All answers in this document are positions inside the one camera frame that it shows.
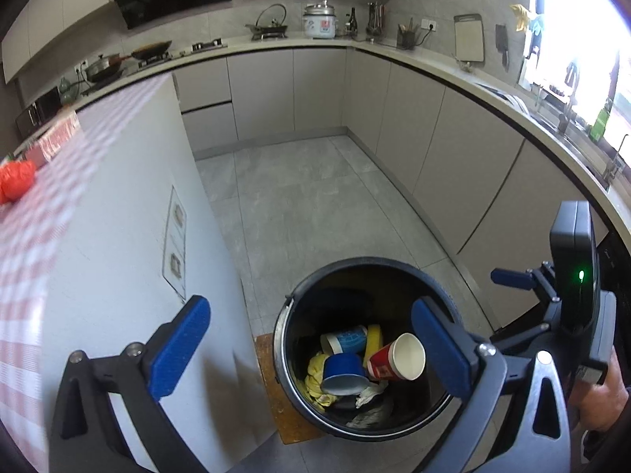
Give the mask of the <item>person right hand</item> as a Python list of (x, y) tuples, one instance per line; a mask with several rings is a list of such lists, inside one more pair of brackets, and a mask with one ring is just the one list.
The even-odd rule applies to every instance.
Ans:
[(589, 431), (607, 432), (622, 415), (629, 393), (615, 348), (612, 348), (609, 369), (603, 384), (574, 382), (569, 404), (579, 412), (581, 425)]

